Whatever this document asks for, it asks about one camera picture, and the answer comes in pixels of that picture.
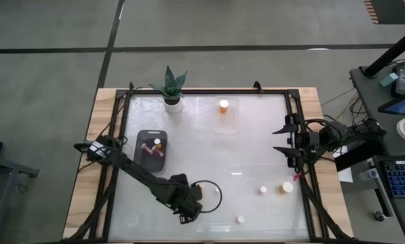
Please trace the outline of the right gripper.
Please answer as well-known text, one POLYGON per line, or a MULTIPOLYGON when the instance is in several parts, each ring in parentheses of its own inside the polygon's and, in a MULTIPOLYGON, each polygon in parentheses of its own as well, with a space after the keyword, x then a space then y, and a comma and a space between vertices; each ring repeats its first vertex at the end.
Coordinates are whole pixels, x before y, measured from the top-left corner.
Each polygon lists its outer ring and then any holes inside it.
POLYGON ((291 148, 274 146, 273 149, 283 153, 288 158, 288 167, 299 169, 299 165, 312 167, 318 160, 317 147, 320 145, 320 136, 305 126, 305 121, 298 113, 286 115, 286 124, 275 134, 290 134, 287 144, 291 148))

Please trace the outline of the clear water bottle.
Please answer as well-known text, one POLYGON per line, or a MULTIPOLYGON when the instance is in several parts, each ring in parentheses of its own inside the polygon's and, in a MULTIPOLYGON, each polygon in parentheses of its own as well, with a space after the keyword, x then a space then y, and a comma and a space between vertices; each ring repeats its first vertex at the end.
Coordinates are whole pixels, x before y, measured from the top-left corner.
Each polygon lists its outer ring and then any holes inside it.
POLYGON ((379 173, 376 168, 367 169, 359 174, 359 179, 362 181, 374 180, 379 178, 379 173))

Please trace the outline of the black diagonal pole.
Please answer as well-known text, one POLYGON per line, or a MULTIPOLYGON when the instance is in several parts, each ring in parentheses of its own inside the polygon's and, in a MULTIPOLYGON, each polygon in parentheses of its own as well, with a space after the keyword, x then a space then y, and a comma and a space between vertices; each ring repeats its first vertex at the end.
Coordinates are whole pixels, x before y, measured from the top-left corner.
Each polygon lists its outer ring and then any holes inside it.
POLYGON ((394 61, 399 55, 405 52, 405 36, 390 47, 382 56, 375 60, 370 66, 362 70, 365 77, 374 77, 380 70, 394 61))

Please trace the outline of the small teal box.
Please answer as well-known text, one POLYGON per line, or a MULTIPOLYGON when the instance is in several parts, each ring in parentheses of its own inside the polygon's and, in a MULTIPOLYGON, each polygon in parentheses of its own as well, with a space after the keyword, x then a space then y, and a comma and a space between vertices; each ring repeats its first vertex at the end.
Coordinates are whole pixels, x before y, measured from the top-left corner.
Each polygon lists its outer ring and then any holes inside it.
POLYGON ((380 85, 382 87, 387 87, 388 85, 391 85, 393 82, 395 82, 398 78, 399 77, 396 73, 390 73, 380 81, 380 85))

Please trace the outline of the white paper sheet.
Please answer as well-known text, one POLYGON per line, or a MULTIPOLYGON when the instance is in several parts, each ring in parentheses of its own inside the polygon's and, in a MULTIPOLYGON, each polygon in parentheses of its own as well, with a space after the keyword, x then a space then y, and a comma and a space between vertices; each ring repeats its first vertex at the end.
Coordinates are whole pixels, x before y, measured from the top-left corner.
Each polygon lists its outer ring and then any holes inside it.
MULTIPOLYGON (((336 150, 333 152, 332 156, 333 156, 334 158, 337 158, 337 157, 341 156, 343 153, 346 153, 346 152, 347 152, 347 147, 346 147, 346 146, 342 146, 342 147, 340 147, 339 149, 336 149, 336 150)), ((352 176, 352 172, 351 172, 351 168, 350 168, 350 167, 347 168, 347 169, 344 169, 344 170, 342 170, 342 171, 339 171, 339 172, 338 172, 338 177, 339 177, 339 180, 340 180, 341 182, 353 183, 353 176, 352 176)))

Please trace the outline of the dark grey plastic bin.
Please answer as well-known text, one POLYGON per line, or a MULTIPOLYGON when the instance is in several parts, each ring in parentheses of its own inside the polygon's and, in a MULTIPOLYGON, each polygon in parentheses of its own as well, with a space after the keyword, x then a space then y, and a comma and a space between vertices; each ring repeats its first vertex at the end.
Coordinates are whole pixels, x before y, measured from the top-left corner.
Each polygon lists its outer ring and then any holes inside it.
POLYGON ((134 160, 146 170, 157 173, 164 169, 166 164, 166 150, 168 145, 168 135, 163 130, 141 130, 137 134, 136 144, 134 147, 134 160), (142 148, 142 144, 146 144, 151 149, 154 147, 154 139, 161 140, 162 147, 160 150, 164 153, 160 157, 157 153, 153 152, 152 155, 146 153, 142 148))

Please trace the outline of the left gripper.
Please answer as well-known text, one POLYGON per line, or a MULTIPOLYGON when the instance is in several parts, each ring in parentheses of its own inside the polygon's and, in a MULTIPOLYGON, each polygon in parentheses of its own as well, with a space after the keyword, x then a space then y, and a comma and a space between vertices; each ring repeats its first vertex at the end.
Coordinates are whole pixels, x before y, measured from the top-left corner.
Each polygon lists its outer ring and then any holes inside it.
POLYGON ((185 174, 173 175, 169 182, 175 186, 170 207, 179 215, 180 224, 194 222, 202 211, 202 189, 197 183, 189 184, 185 174))

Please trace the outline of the backlit black keyboard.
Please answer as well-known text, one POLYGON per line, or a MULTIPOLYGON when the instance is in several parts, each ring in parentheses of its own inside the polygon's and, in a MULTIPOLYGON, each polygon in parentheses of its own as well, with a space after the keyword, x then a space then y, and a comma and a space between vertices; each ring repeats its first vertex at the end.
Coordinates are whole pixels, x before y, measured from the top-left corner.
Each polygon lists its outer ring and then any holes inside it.
POLYGON ((385 162, 385 174, 391 195, 394 198, 405 198, 405 161, 385 162))

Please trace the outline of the dark grey workstation desk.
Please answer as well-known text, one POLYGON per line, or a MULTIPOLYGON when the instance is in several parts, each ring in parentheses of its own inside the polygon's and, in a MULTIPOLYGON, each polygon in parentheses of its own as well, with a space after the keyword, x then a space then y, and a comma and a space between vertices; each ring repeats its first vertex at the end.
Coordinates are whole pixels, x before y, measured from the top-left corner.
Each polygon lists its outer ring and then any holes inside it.
POLYGON ((405 140, 400 137, 396 130, 398 121, 405 115, 380 113, 378 107, 391 101, 391 87, 382 87, 380 81, 390 72, 390 68, 384 68, 374 77, 368 78, 362 74, 362 68, 350 70, 353 86, 356 88, 360 100, 364 105, 370 119, 377 120, 378 124, 386 131, 386 134, 378 140, 364 142, 362 145, 350 150, 348 153, 336 158, 336 166, 339 170, 352 165, 373 159, 381 177, 383 188, 389 197, 389 201, 405 235, 405 198, 394 198, 389 189, 389 182, 385 174, 385 162, 405 161, 405 140))

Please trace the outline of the clear plastic bin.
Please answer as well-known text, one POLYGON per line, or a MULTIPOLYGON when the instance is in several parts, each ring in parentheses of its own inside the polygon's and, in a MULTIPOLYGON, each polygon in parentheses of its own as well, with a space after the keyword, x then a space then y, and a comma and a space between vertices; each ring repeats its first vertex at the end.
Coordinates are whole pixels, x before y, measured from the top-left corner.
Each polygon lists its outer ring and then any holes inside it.
POLYGON ((217 134, 234 134, 239 127, 239 99, 231 96, 217 96, 214 99, 214 132, 217 134), (226 99, 229 107, 226 113, 220 113, 219 101, 226 99))

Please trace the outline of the green plant in white pot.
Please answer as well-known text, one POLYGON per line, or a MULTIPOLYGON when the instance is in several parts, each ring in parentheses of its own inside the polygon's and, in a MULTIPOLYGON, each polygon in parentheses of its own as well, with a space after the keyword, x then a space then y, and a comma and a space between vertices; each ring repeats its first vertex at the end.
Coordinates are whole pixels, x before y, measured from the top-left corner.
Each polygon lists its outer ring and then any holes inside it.
POLYGON ((167 66, 164 75, 164 85, 158 86, 149 84, 151 89, 154 89, 162 95, 163 104, 168 113, 179 113, 183 109, 182 88, 185 84, 186 76, 187 71, 184 74, 175 77, 170 67, 167 66))

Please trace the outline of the dark mat striped edges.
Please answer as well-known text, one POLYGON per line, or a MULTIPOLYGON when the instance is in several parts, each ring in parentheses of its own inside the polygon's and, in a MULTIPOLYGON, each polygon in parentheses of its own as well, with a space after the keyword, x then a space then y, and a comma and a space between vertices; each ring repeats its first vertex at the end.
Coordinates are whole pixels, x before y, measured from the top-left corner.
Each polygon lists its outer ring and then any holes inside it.
POLYGON ((405 0, 363 0, 373 24, 405 24, 405 0))

